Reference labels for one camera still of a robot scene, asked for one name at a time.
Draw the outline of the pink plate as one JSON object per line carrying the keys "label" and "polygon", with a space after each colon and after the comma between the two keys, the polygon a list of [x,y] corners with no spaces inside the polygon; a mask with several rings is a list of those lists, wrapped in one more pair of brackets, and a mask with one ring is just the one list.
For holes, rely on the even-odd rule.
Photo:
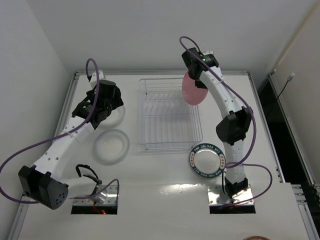
{"label": "pink plate", "polygon": [[196,87],[196,81],[191,79],[187,71],[182,80],[182,95],[184,100],[192,106],[199,105],[207,96],[208,90]]}

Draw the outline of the green rimmed white plate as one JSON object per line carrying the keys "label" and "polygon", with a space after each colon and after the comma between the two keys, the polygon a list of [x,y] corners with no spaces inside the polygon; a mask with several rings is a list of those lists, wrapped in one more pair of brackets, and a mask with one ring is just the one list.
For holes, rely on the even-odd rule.
{"label": "green rimmed white plate", "polygon": [[190,151],[188,163],[198,177],[211,180],[220,176],[225,170],[226,157],[216,145],[200,143]]}

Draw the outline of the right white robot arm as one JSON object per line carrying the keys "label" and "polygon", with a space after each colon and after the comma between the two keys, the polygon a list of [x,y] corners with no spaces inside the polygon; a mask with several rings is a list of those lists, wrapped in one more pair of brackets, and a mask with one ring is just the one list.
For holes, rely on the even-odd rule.
{"label": "right white robot arm", "polygon": [[226,83],[212,52],[202,53],[193,47],[181,56],[187,67],[182,81],[185,101],[190,105],[198,105],[207,94],[211,94],[220,110],[222,120],[215,129],[226,156],[224,193],[231,198],[249,185],[242,163],[249,157],[248,153],[243,153],[246,134],[250,126],[254,129],[257,127],[253,110]]}

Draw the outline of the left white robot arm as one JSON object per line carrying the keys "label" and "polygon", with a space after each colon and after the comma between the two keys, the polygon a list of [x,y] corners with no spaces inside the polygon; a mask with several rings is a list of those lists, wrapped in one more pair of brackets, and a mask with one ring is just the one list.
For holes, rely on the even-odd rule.
{"label": "left white robot arm", "polygon": [[90,80],[93,78],[97,78],[95,86],[77,104],[61,137],[31,167],[23,166],[18,172],[24,194],[52,210],[59,208],[66,199],[103,201],[102,193],[106,188],[96,173],[62,178],[67,163],[82,142],[112,111],[124,105],[120,89],[115,82],[106,80],[102,70],[89,77]]}

